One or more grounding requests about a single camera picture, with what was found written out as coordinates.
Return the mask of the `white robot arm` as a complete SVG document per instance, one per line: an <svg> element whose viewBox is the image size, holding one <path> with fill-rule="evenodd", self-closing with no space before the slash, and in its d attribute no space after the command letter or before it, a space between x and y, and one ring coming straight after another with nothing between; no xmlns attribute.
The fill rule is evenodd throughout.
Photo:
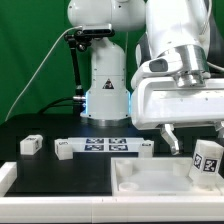
<svg viewBox="0 0 224 224"><path fill-rule="evenodd" d="M92 84L83 120L108 125L130 118L139 130L160 129L174 154L173 131L213 126L224 138L224 39L212 0L70 0L68 19L79 50L92 50ZM117 31L145 32L135 48L132 92L123 83L123 51L109 41Z"/></svg>

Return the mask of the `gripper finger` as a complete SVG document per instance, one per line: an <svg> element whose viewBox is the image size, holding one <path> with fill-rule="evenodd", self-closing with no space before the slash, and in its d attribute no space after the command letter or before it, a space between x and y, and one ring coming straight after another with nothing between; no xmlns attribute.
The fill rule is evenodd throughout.
<svg viewBox="0 0 224 224"><path fill-rule="evenodd" d="M180 146L178 139L173 133L174 127L172 124L163 124L160 130L162 138L170 146L171 153L178 155L180 153Z"/></svg>
<svg viewBox="0 0 224 224"><path fill-rule="evenodd" d="M224 121L216 122L215 130L218 132L219 138L224 138Z"/></svg>

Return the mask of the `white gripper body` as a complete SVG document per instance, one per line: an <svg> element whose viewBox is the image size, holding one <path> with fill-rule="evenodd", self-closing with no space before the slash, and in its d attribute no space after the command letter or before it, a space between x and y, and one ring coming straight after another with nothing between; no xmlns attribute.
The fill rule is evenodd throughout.
<svg viewBox="0 0 224 224"><path fill-rule="evenodd" d="M131 119L137 129L224 121L224 78L207 79L204 87L178 88L172 75L182 67L179 56L163 56L138 68L131 80Z"/></svg>

